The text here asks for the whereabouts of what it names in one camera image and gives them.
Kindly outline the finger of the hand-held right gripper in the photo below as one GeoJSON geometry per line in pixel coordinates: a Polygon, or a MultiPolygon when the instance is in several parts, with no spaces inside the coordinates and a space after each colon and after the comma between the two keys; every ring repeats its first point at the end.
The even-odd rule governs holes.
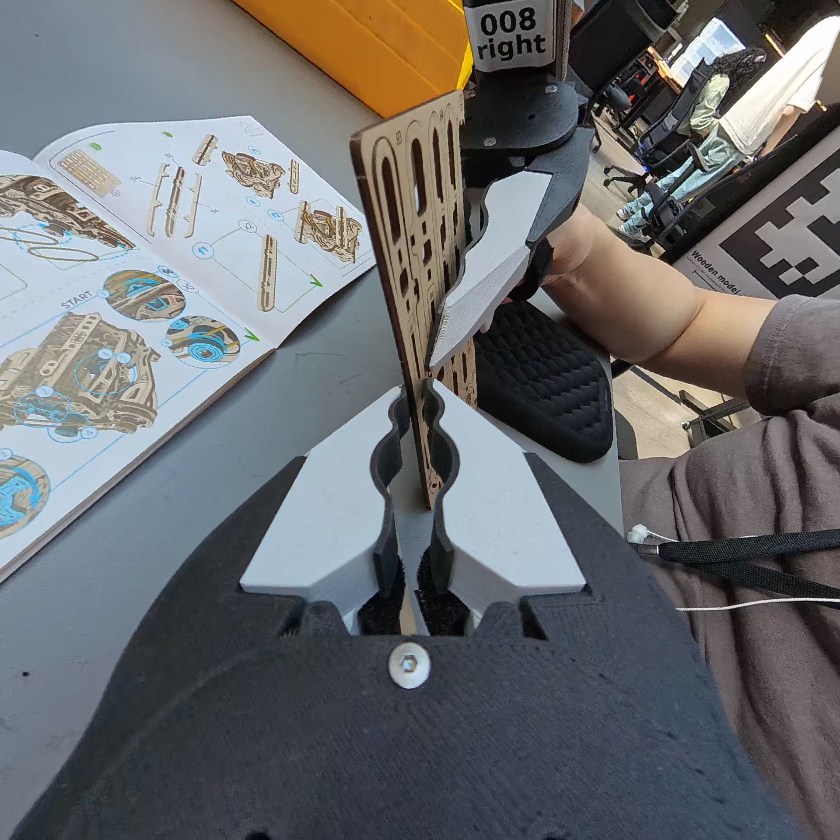
{"type": "Polygon", "coordinates": [[[520,172],[489,185],[479,209],[485,225],[467,248],[458,279],[437,315],[427,368],[436,372],[479,330],[489,328],[495,309],[528,266],[533,222],[549,189],[548,173],[520,172]]]}

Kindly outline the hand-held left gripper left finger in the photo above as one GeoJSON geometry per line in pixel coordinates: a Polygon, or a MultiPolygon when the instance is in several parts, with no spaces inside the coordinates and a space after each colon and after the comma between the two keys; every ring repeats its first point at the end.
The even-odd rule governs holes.
{"type": "Polygon", "coordinates": [[[393,387],[312,448],[239,583],[334,605],[347,627],[399,627],[405,573],[390,485],[410,427],[393,387]]]}

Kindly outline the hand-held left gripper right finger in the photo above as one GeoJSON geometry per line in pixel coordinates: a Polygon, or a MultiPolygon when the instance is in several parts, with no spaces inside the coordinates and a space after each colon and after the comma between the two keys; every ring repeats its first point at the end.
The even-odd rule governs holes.
{"type": "Polygon", "coordinates": [[[430,571],[436,590],[466,608],[467,626],[495,603],[582,593],[585,577],[528,453],[440,381],[425,382],[425,422],[443,481],[430,571]]]}

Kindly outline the laser-cut wooden parts sheet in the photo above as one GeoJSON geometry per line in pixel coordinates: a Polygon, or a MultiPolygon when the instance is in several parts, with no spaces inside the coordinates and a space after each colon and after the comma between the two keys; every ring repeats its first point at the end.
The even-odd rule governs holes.
{"type": "Polygon", "coordinates": [[[444,481],[424,419],[427,352],[436,316],[466,249],[459,129],[463,92],[452,91],[355,133],[350,156],[399,355],[428,509],[444,481]]]}

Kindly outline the person's right forearm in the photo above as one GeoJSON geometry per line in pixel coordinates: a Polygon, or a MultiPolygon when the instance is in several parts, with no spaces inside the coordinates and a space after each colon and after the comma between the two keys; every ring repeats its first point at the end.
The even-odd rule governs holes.
{"type": "Polygon", "coordinates": [[[578,280],[545,289],[611,355],[649,371],[745,398],[743,371],[774,302],[695,287],[613,234],[578,280]]]}

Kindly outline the person's right hand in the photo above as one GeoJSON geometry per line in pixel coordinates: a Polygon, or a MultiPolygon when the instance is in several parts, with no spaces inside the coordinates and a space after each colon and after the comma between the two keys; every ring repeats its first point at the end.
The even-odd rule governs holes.
{"type": "Polygon", "coordinates": [[[613,230],[584,204],[577,206],[572,216],[548,236],[552,258],[541,288],[583,277],[586,261],[591,255],[601,253],[608,235],[612,234],[613,230]]]}

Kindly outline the white book stand wooden board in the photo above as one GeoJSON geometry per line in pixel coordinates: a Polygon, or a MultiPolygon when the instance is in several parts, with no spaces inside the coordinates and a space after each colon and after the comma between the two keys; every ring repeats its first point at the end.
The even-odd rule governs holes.
{"type": "Polygon", "coordinates": [[[553,63],[553,75],[560,81],[564,81],[568,70],[570,34],[574,1],[554,2],[554,46],[555,58],[553,63]]]}

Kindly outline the black wrist rest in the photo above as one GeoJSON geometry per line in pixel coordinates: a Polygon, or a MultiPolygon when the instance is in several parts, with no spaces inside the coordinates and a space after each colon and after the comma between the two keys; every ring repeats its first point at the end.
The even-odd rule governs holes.
{"type": "Polygon", "coordinates": [[[474,338],[478,408],[579,464],[614,440],[612,394],[593,352],[528,301],[499,306],[474,338]]]}

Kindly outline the black office chair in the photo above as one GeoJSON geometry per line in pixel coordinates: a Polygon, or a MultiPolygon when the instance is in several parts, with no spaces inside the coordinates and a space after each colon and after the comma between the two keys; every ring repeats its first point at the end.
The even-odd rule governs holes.
{"type": "Polygon", "coordinates": [[[691,136],[690,115],[710,77],[711,65],[703,59],[692,71],[672,108],[653,123],[638,140],[633,156],[643,166],[644,172],[635,173],[620,166],[607,166],[604,169],[605,175],[611,172],[616,174],[604,180],[604,187],[614,182],[624,182],[629,184],[629,192],[635,191],[641,195],[658,171],[672,161],[677,152],[687,148],[691,136]]]}

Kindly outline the yellow plastic bin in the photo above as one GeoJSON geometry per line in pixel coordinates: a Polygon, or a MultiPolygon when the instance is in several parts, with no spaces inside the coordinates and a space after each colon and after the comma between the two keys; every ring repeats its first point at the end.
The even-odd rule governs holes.
{"type": "Polygon", "coordinates": [[[473,70],[462,2],[236,4],[386,119],[463,88],[473,70]]]}

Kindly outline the white instruction booklet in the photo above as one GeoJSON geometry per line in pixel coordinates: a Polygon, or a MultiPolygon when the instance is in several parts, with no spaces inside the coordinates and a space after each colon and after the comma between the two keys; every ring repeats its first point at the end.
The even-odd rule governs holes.
{"type": "Polygon", "coordinates": [[[2,581],[374,263],[251,117],[3,150],[2,581]]]}

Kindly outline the black white marker sign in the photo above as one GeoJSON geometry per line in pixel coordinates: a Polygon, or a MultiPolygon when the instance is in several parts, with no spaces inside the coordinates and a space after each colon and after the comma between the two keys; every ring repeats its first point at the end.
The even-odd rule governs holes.
{"type": "Polygon", "coordinates": [[[662,256],[700,288],[839,298],[838,109],[713,186],[662,256]]]}

